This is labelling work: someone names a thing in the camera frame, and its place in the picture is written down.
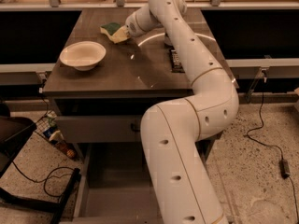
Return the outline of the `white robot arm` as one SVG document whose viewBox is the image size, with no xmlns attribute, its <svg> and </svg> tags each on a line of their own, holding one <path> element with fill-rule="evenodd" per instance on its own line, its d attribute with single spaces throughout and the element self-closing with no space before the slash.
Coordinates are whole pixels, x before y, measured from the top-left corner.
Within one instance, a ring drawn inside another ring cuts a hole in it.
<svg viewBox="0 0 299 224">
<path fill-rule="evenodd" d="M 141 36 L 162 25 L 192 87 L 192 96 L 149 108 L 140 134 L 164 224 L 229 224 L 195 143 L 225 130 L 239 99 L 234 82 L 190 28 L 183 0 L 149 0 L 121 29 Z"/>
</svg>

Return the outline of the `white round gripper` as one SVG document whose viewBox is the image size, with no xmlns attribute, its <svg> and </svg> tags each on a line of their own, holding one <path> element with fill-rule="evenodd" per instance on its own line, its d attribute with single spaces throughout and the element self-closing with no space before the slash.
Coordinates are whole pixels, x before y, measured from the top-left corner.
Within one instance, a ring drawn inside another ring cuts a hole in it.
<svg viewBox="0 0 299 224">
<path fill-rule="evenodd" d="M 158 27 L 162 27 L 161 23 L 151 13 L 149 5 L 144 5 L 126 19 L 125 26 L 122 26 L 111 35 L 111 41 L 118 44 L 130 37 L 145 35 Z"/>
</svg>

